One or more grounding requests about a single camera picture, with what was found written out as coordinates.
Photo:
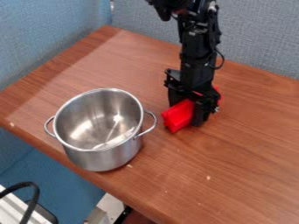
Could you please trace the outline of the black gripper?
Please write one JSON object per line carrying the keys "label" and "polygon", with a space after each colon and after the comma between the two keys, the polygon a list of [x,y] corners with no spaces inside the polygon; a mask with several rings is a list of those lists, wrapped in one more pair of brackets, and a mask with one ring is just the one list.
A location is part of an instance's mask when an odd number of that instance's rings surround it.
{"label": "black gripper", "polygon": [[[168,68],[164,86],[168,88],[168,102],[172,107],[182,100],[192,98],[190,91],[208,92],[212,86],[214,71],[221,68],[216,65],[217,54],[208,53],[202,57],[192,57],[180,53],[180,69]],[[210,103],[196,101],[193,103],[190,126],[200,127],[208,120],[210,114]]]}

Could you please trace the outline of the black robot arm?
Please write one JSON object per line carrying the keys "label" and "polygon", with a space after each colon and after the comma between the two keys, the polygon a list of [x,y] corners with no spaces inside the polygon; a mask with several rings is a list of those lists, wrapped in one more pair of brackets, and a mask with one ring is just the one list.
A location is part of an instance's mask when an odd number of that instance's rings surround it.
{"label": "black robot arm", "polygon": [[164,86],[169,108],[161,113],[170,132],[201,126],[218,111],[221,95],[212,85],[214,71],[222,67],[218,5],[216,0],[145,0],[162,21],[177,23],[181,44],[180,68],[168,68]]}

